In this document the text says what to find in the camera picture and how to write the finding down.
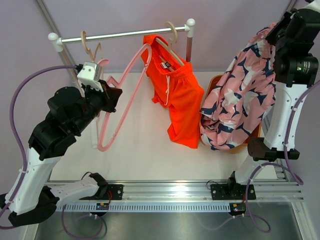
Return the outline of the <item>pink shark print shorts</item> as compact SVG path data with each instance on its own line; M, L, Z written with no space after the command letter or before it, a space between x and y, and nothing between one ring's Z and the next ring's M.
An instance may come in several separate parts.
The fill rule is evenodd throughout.
M200 140L211 150L243 144L275 104L275 47L266 40L274 27L267 25L248 41L205 98Z

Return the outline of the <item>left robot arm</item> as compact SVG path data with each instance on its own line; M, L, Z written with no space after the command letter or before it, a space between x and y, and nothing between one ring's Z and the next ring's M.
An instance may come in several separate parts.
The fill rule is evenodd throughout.
M75 87L56 91L47 104L49 113L33 130L27 151L27 169L13 200L13 192L0 196L0 207L9 204L8 219L13 227L39 224L64 205L81 199L120 200L120 189L99 174L91 173L84 179L58 187L45 183L49 175L76 142L84 129L101 112L114 113L122 90L101 81L102 91L83 86L84 96Z

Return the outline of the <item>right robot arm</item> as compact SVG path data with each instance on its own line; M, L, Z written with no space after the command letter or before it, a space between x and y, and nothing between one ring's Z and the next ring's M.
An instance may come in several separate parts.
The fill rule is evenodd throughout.
M233 199L254 200L252 181L265 166L277 159L286 162L300 156L295 135L303 102L319 82L315 81L319 61L310 50L320 31L320 5L313 1L301 9L286 12L266 36L275 46L275 106L266 137L248 143L248 157L229 177L224 193Z

